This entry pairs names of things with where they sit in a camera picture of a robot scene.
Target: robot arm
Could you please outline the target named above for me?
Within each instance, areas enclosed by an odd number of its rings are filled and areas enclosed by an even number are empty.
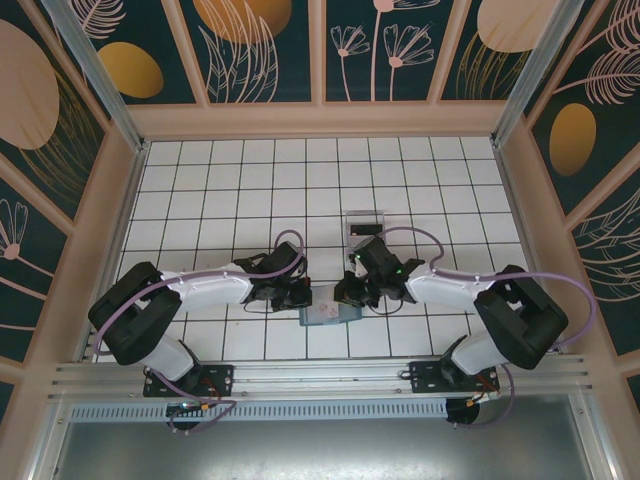
[[[487,331],[461,337],[442,357],[441,373],[452,384],[509,362],[535,368],[568,325],[560,307],[530,278],[480,281],[473,274],[433,272],[422,260],[402,264],[380,237],[359,245],[352,261],[357,273],[345,272],[336,286],[336,301],[377,308],[386,295],[409,303],[443,304],[480,316]],[[510,265],[502,273],[523,271]]]
[[[269,274],[291,265],[298,252],[289,242],[270,255],[235,260],[217,269],[219,276],[179,281],[142,297],[144,305],[129,307],[104,333],[104,342],[120,365],[140,362],[168,380],[190,391],[199,381],[201,365],[182,342],[165,335],[175,315],[206,306],[270,300],[274,311],[303,308],[311,304],[309,279],[303,277],[306,259],[294,268],[271,278],[249,278]],[[89,311],[89,320],[101,329],[121,305],[154,283],[178,277],[158,271],[150,262],[139,263],[124,275]]]

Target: metal sheet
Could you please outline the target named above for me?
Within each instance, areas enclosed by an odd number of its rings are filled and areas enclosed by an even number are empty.
[[[504,403],[494,402],[496,408]],[[490,408],[481,414],[490,416]],[[510,419],[227,422],[193,437],[161,424],[74,424],[58,479],[588,479],[566,397],[518,398]]]

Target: white tiled floor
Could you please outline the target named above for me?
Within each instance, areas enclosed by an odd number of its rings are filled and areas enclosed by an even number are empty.
[[[141,261],[167,270],[219,267],[267,252],[281,230],[294,228],[305,236],[312,281],[337,282],[342,216],[374,208],[388,227],[413,225],[441,239],[442,267],[526,267],[487,138],[328,138],[154,143],[119,275]],[[437,251],[407,232],[390,234],[387,244],[403,261],[428,261]],[[387,312],[397,307],[386,302]],[[310,328],[295,312],[247,310],[190,312],[169,334],[204,361],[232,361],[441,354],[483,328],[475,315],[432,304],[382,316],[366,309],[351,324]]]

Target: flower illustration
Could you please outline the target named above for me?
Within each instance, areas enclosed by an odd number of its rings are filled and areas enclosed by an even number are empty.
[[[0,200],[0,258],[15,260],[20,256],[28,216],[29,210],[20,202],[16,202],[12,214],[9,202]]]
[[[378,31],[380,17],[383,13],[394,10],[418,10],[438,5],[440,0],[373,0],[373,6],[378,11],[373,28],[373,54],[371,55],[371,101],[376,100],[376,53],[378,51]]]
[[[346,27],[344,32],[341,27],[333,27],[331,29],[331,39],[340,55],[340,64],[342,66],[342,81],[344,83],[344,91],[347,95],[347,101],[351,101],[349,95],[349,87],[347,85],[347,73],[344,68],[344,59],[350,55],[360,55],[371,49],[369,42],[365,42],[366,35],[362,31],[362,25],[359,27]]]
[[[433,60],[433,48],[428,48],[431,44],[428,31],[429,26],[422,28],[409,26],[402,31],[402,35],[398,36],[398,25],[384,29],[384,46],[391,66],[390,100],[393,100],[393,79],[396,68],[419,65]]]
[[[417,10],[419,8],[433,7],[440,3],[440,0],[373,0],[373,6],[382,13],[392,10]]]

